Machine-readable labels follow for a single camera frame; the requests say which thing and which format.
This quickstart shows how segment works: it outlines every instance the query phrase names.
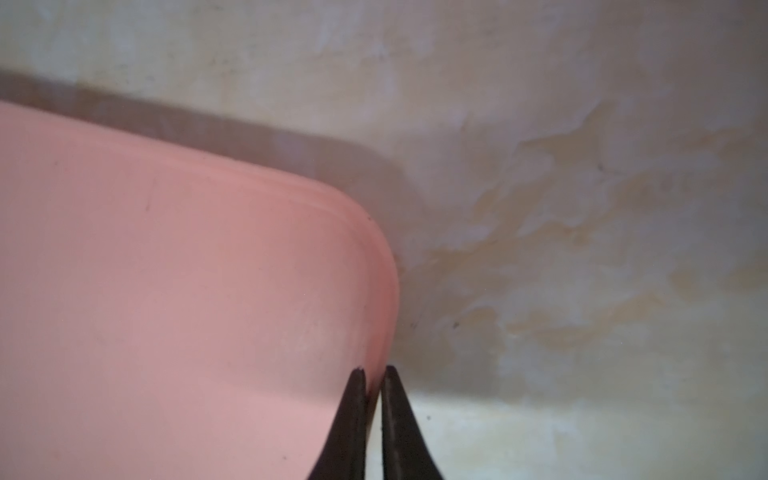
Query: wall surface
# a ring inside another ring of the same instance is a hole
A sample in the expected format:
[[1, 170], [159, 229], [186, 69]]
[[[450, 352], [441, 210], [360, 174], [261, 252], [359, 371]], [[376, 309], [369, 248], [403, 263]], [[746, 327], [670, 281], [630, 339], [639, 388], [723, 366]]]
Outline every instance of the wall surface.
[[360, 202], [448, 480], [768, 478], [768, 2], [4, 0], [0, 98]]

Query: pink plastic basin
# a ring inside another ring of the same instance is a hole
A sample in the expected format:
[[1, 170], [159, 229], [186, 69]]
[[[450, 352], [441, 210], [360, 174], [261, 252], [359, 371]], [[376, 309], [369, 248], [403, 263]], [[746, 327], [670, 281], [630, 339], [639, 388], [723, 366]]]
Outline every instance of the pink plastic basin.
[[0, 103], [0, 478], [296, 478], [397, 310], [312, 180]]

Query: plastic surface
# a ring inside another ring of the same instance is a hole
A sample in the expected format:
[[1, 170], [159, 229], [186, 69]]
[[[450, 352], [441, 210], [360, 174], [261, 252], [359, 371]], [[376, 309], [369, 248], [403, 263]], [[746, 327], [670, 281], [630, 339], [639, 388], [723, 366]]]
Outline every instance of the plastic surface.
[[340, 192], [0, 104], [0, 477], [301, 478], [383, 374], [391, 253]]

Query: black pointed tip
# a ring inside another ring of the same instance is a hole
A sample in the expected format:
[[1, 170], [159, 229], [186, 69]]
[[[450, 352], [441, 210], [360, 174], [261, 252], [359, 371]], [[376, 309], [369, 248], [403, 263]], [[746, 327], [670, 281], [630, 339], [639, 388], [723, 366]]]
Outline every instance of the black pointed tip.
[[328, 439], [307, 480], [363, 480], [366, 470], [366, 373], [349, 374]]
[[442, 480], [394, 366], [382, 383], [382, 455], [387, 480]]

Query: scratch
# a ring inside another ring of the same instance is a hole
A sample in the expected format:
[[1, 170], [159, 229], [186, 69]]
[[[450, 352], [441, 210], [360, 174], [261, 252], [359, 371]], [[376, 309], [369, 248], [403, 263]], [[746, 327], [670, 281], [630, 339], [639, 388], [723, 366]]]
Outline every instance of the scratch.
[[152, 198], [154, 197], [154, 188], [157, 185], [157, 177], [154, 177], [152, 179], [152, 186], [149, 187], [149, 195], [147, 196], [147, 206], [144, 208], [144, 211], [149, 213], [149, 210], [152, 208]]

